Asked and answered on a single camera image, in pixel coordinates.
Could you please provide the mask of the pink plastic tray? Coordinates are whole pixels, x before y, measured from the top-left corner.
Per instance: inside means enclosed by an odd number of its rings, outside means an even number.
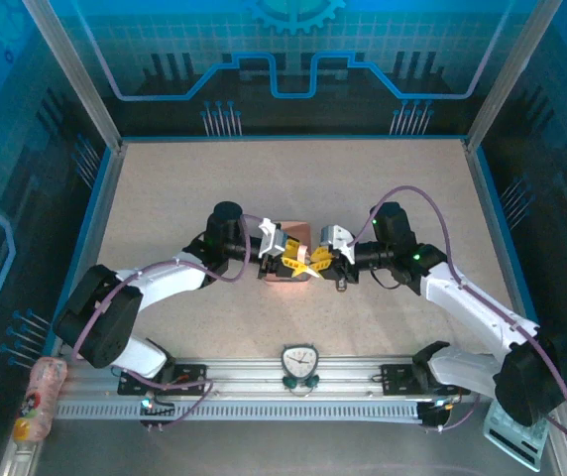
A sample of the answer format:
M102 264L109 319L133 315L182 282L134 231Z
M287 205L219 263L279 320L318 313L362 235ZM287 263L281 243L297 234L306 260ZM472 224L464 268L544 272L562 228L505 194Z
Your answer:
M303 221L282 221L282 230L288 234L289 237L299 241L299 243L306 247L306 257L308 260L311 241L311 228L307 222ZM305 283L310 280L310 275L301 274L297 277L292 276L279 276L277 273L268 273L264 277L264 281L270 285L288 285L292 283Z

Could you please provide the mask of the white alarm clock teal bells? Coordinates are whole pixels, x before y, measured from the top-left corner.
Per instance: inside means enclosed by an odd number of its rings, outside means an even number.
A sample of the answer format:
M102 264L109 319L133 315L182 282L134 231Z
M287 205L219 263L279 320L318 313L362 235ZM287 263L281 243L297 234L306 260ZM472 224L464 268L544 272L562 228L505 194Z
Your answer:
M320 382L318 363L319 352L314 345L306 343L285 346L281 354L284 388L295 397L308 397Z

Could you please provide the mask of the aluminium table side bar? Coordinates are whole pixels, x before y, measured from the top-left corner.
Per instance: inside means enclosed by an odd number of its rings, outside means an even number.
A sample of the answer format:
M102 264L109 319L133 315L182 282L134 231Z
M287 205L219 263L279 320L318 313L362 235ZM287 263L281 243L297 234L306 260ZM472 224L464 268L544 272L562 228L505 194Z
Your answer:
M57 322L83 274L97 262L126 154L127 146L123 145L120 152L106 150L101 160L57 302L53 323Z
M503 274L512 309L519 315L537 323L538 317L535 306L513 244L504 209L501 205L500 196L486 156L481 147L475 152L471 152L467 140L462 141L462 146Z

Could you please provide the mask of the black controller box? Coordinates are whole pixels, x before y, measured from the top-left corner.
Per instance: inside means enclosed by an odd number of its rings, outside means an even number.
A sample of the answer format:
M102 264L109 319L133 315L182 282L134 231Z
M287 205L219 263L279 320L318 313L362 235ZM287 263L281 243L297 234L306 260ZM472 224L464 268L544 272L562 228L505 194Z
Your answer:
M141 416L142 417L173 417L175 414L175 405L169 402L163 402L156 396L145 397L141 400ZM168 419L142 419L140 424L151 432L152 430L164 431L164 426L170 421Z
M450 428L450 418L455 407L451 402L419 402L416 405L420 426L425 431L442 433Z

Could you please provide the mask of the pink plastic bottle yellow cap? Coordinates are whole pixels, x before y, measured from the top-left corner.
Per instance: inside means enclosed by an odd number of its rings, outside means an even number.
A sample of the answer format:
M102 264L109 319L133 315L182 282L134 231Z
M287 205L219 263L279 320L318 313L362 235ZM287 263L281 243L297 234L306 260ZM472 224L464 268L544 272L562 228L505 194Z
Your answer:
M67 377L67 363L41 357L30 371L28 388L12 428L16 443L39 442L50 433L60 389Z

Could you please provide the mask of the teal desk calculator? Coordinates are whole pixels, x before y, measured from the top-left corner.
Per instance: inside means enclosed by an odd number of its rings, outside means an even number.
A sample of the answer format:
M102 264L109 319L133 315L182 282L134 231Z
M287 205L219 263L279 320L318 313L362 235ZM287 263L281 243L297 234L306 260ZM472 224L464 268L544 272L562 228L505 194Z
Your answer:
M533 472L539 472L549 423L543 418L532 426L515 422L497 400L492 400L483 424L483 436L501 451Z

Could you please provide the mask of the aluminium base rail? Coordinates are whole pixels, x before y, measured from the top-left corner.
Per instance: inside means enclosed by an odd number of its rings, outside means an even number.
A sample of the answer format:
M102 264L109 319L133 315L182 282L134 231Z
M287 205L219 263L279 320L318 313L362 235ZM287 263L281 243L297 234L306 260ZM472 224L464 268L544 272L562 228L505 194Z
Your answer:
M181 365L204 365L206 377L213 381L213 401L299 400L284 387L284 370L278 358L222 358L179 360ZM409 366L407 356L319 358L318 386L306 399L354 401L389 399L383 391L380 374L383 365ZM85 362L69 367L60 396L64 400L116 400L119 379L109 369L94 369Z

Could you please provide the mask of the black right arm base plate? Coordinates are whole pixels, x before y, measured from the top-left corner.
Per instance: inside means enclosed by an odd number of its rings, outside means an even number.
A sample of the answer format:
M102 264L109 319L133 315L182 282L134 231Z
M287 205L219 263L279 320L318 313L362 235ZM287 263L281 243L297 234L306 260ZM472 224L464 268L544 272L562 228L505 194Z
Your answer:
M462 387L438 382L429 370L416 364L385 364L380 369L385 396L459 397L471 394Z

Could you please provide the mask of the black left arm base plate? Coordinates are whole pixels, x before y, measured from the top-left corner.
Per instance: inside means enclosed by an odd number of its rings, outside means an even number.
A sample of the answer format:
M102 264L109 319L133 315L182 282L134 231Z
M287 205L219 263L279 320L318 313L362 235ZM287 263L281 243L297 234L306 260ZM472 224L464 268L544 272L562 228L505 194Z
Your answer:
M177 365L167 363L159 374L150 378L158 387L149 386L122 371L119 376L119 396L139 396L148 393L160 396L201 396L207 385L207 367L201 364Z

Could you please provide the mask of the aluminium frame post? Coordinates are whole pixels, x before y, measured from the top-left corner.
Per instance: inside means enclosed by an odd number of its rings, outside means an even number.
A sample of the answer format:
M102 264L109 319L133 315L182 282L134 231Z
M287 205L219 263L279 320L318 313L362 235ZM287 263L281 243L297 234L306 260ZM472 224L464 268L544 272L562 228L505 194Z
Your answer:
M106 147L119 155L121 135L49 0L22 0Z
M469 130L465 144L468 155L477 153L562 2L537 0Z

